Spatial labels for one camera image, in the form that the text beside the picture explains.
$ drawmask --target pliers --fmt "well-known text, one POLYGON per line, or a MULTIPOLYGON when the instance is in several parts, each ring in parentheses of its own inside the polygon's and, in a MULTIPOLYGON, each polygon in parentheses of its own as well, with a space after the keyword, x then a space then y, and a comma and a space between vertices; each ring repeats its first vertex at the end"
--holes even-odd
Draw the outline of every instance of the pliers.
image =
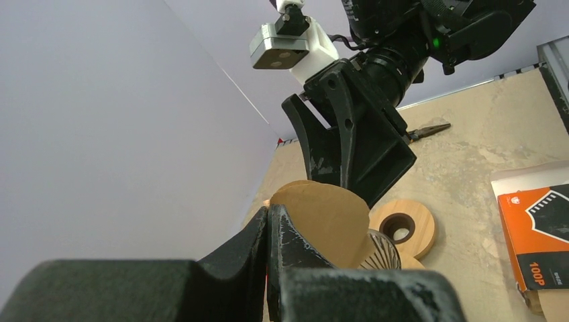
POLYGON ((409 144, 419 141, 420 139, 426 138, 427 136, 432 136, 450 127, 450 123, 423 127, 422 129, 415 129, 413 131, 407 132, 409 135, 409 144))

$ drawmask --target beige table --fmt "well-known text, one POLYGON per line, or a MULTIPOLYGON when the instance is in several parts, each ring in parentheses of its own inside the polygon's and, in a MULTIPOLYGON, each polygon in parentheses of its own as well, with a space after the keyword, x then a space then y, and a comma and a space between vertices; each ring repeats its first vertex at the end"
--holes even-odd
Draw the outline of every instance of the beige table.
MULTIPOLYGON (((457 290, 476 321, 545 321, 515 290, 490 174, 569 158, 569 136, 538 70, 401 111, 409 129, 453 127, 411 145, 415 166, 378 203, 414 199, 439 234, 423 264, 457 290)), ((298 143, 279 147, 248 219, 282 185, 306 178, 298 143)))

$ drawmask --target black cable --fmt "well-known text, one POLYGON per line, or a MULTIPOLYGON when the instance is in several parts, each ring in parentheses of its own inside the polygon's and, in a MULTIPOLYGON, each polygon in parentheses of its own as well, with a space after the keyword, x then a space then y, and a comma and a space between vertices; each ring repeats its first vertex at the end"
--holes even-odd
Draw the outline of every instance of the black cable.
POLYGON ((366 46, 364 44, 360 44, 357 46, 351 45, 348 37, 343 36, 343 35, 328 35, 328 37, 330 38, 330 40, 332 42, 342 41, 344 43, 344 45, 346 45, 346 47, 348 47, 351 50, 364 50, 364 49, 366 49, 366 46))

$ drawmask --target sandpaper package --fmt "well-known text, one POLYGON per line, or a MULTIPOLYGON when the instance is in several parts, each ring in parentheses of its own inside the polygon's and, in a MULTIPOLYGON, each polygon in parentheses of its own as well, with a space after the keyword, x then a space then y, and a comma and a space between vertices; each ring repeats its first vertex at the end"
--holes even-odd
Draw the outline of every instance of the sandpaper package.
POLYGON ((492 182, 517 287, 548 321, 568 309, 553 304, 569 299, 568 180, 569 162, 555 162, 494 174, 492 182))

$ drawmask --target screw hole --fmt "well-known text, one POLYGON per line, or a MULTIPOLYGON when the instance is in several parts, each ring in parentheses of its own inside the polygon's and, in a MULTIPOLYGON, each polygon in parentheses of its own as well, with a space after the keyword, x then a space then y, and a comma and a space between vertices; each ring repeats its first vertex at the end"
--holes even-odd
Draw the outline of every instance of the screw hole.
POLYGON ((379 227, 379 231, 397 245, 406 242, 413 236, 415 233, 415 222, 409 215, 394 213, 384 219, 379 227))
POLYGON ((352 129, 354 127, 354 124, 352 123, 351 119, 346 119, 344 121, 344 126, 346 127, 346 129, 352 129))

